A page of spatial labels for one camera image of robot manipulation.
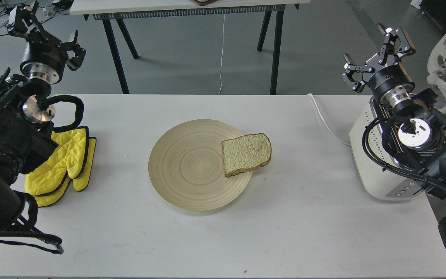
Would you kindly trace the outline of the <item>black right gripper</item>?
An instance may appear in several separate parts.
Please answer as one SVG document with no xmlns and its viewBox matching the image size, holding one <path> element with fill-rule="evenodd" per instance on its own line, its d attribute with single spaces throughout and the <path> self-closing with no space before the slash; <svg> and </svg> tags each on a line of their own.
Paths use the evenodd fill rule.
<svg viewBox="0 0 446 279">
<path fill-rule="evenodd" d="M 367 85 L 377 103 L 397 105 L 409 100 L 410 93 L 415 88 L 414 81 L 401 64 L 397 63 L 408 55 L 414 55 L 416 49 L 402 28 L 385 27 L 382 23 L 377 23 L 377 27 L 384 35 L 381 49 L 377 54 L 377 63 L 387 67 L 378 70 L 367 82 Z M 374 68 L 354 64 L 348 53 L 343 53 L 342 56 L 345 59 L 343 80 L 352 91 L 361 93 L 366 84 L 364 74 L 372 75 Z"/>
</svg>

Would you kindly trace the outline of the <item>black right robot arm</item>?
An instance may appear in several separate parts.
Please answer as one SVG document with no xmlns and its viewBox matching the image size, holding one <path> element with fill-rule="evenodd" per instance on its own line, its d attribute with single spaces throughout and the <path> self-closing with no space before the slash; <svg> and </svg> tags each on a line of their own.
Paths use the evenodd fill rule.
<svg viewBox="0 0 446 279">
<path fill-rule="evenodd" d="M 364 64 L 345 53 L 342 78 L 354 92 L 372 97 L 349 132 L 364 189 L 384 201 L 409 201 L 425 192 L 446 198 L 446 115 L 434 107 L 428 88 L 413 94 L 414 81 L 401 59 L 413 55 L 401 28 L 377 25 L 380 50 Z"/>
</svg>

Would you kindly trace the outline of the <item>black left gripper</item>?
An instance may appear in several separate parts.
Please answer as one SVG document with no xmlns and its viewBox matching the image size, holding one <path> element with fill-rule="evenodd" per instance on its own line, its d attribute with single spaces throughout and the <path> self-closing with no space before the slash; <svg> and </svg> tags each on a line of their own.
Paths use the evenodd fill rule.
<svg viewBox="0 0 446 279">
<path fill-rule="evenodd" d="M 64 67 L 71 71 L 78 70 L 85 58 L 86 50 L 78 42 L 78 30 L 70 35 L 70 42 L 61 42 L 55 46 L 36 42 L 51 42 L 52 35 L 44 30 L 36 18 L 39 2 L 29 6 L 17 5 L 9 14 L 7 33 L 25 39 L 26 50 L 20 64 L 21 73 L 27 78 L 37 78 L 48 84 L 56 84 L 62 80 Z M 69 58 L 67 52 L 74 56 Z"/>
</svg>

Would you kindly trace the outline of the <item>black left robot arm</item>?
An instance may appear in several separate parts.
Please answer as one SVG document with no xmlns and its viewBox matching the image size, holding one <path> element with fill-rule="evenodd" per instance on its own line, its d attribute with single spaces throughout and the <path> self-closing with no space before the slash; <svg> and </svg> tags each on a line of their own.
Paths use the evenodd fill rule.
<svg viewBox="0 0 446 279">
<path fill-rule="evenodd" d="M 41 166 L 56 150 L 52 132 L 77 128 L 84 104 L 70 95 L 51 96 L 51 85 L 61 81 L 64 68 L 76 71 L 86 51 L 77 41 L 78 32 L 62 42 L 36 18 L 39 3 L 18 5 L 9 14 L 7 32 L 27 41 L 20 64 L 21 74 L 0 76 L 0 243 L 23 246 L 7 237 L 35 238 L 53 245 L 48 249 L 62 254 L 62 240 L 35 227 L 38 207 L 30 194 L 11 189 L 19 174 L 28 174 Z"/>
</svg>

